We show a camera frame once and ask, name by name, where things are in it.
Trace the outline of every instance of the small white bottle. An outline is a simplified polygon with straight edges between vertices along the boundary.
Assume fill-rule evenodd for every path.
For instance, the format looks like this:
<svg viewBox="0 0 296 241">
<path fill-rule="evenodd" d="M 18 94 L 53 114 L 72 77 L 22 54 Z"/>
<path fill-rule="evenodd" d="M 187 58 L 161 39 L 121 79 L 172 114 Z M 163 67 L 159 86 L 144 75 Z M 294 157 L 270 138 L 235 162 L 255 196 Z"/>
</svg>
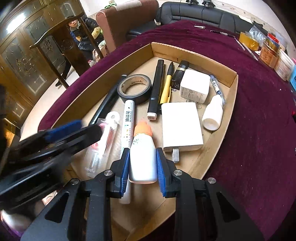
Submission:
<svg viewBox="0 0 296 241">
<path fill-rule="evenodd" d="M 135 127 L 130 158 L 130 182 L 150 184 L 157 181 L 156 149 L 151 127 L 145 121 Z"/>
<path fill-rule="evenodd" d="M 223 115 L 223 99 L 220 95 L 213 96 L 202 116 L 202 124 L 209 131 L 218 130 Z"/>
</svg>

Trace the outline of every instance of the cardboard box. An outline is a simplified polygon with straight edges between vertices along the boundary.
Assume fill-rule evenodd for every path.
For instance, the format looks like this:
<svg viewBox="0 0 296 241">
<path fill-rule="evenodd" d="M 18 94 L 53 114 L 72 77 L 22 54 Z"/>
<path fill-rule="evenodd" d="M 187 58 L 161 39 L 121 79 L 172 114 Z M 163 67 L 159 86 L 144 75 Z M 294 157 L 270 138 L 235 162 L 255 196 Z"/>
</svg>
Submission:
<svg viewBox="0 0 296 241">
<path fill-rule="evenodd" d="M 238 75 L 230 68 L 200 54 L 160 43 L 153 42 L 148 44 L 121 60 L 97 78 L 71 103 L 54 126 L 59 126 L 71 120 L 81 118 L 83 119 L 84 125 L 88 125 L 93 114 L 102 102 L 103 97 L 118 81 L 122 74 L 144 74 L 153 81 L 156 64 L 159 58 L 165 60 L 163 83 L 170 62 L 174 62 L 176 69 L 181 60 L 186 60 L 190 63 L 192 69 L 206 74 L 214 74 L 220 82 L 221 89 L 227 100 L 220 128 L 217 131 L 211 132 L 202 126 L 204 145 L 196 151 L 181 152 L 180 162 L 176 165 L 178 169 L 187 172 L 192 177 L 202 179 L 213 162 L 227 131 L 237 94 Z M 214 95 L 215 91 L 212 85 L 210 85 L 209 94 L 205 103 L 197 105 L 200 123 L 202 123 L 201 118 L 205 107 L 210 103 Z M 186 100 L 179 96 L 178 91 L 172 93 L 171 102 L 184 101 Z M 149 102 L 145 102 L 136 107 L 135 123 L 138 123 L 142 119 L 149 122 L 147 120 L 148 104 Z M 118 99 L 113 110 L 122 114 L 123 108 L 123 101 Z M 158 116 L 156 121 L 150 121 L 149 124 L 152 127 L 155 146 L 162 147 L 161 115 Z M 180 118 L 179 122 L 176 124 L 181 125 L 182 118 Z M 121 126 L 117 131 L 107 168 L 111 166 L 112 161 L 119 159 L 120 133 Z M 89 163 L 84 160 L 84 155 L 85 151 L 82 151 L 74 156 L 75 160 L 72 163 L 72 167 L 69 167 L 67 172 L 65 172 L 65 179 L 70 179 L 75 175 L 82 180 L 88 179 L 85 167 L 87 167 Z M 171 160 L 169 153 L 166 153 L 166 157 Z M 126 238 L 126 240 L 139 240 L 156 229 L 175 211 L 175 199 L 163 198 L 158 182 L 148 185 L 131 184 L 131 199 L 132 201 L 129 205 L 121 205 L 117 199 L 111 200 L 112 233 L 114 241 L 125 240 Z"/>
</svg>

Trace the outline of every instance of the wall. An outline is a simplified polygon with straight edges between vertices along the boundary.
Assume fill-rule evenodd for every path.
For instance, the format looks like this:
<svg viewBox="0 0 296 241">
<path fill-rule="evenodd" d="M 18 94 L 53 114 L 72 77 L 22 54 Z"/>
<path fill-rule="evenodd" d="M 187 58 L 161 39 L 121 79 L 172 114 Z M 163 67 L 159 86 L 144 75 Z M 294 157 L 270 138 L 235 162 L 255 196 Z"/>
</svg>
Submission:
<svg viewBox="0 0 296 241">
<path fill-rule="evenodd" d="M 170 0 L 173 2 L 180 2 L 180 0 Z M 166 0 L 158 0 L 159 6 L 167 2 Z M 271 8 L 262 0 L 212 0 L 216 8 L 228 11 L 241 16 L 243 19 L 248 18 L 257 23 L 263 24 L 264 29 L 274 32 L 278 31 L 287 41 L 287 51 L 291 58 L 296 58 L 296 49 L 289 37 L 286 29 L 277 18 Z"/>
<path fill-rule="evenodd" d="M 80 2 L 88 17 L 99 12 L 109 4 L 108 0 L 80 0 Z"/>
</svg>

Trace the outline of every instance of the purple tablecloth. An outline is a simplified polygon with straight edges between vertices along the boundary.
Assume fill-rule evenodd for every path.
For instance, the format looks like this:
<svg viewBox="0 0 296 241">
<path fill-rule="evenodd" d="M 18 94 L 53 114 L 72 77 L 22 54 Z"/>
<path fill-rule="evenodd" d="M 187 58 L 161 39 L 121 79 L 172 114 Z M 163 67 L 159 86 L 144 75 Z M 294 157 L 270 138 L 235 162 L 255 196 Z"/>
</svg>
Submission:
<svg viewBox="0 0 296 241">
<path fill-rule="evenodd" d="M 278 75 L 243 51 L 233 38 L 178 21 L 141 34 L 85 72 L 54 103 L 39 129 L 47 129 L 98 76 L 137 49 L 160 42 L 214 59 L 239 75 L 237 98 L 225 139 L 206 174 L 239 202 L 268 239 L 296 194 L 296 124 L 292 94 Z"/>
</svg>

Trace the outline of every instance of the yellow box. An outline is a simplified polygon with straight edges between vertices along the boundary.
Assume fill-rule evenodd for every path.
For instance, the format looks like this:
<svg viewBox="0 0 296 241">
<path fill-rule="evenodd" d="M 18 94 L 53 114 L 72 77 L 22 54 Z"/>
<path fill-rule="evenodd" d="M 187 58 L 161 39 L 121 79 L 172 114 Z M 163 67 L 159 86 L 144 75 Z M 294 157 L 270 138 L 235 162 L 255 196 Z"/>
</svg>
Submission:
<svg viewBox="0 0 296 241">
<path fill-rule="evenodd" d="M 243 32 L 240 33 L 239 41 L 241 43 L 244 43 L 249 49 L 253 51 L 257 51 L 259 49 L 259 43 L 255 39 L 250 38 Z"/>
</svg>

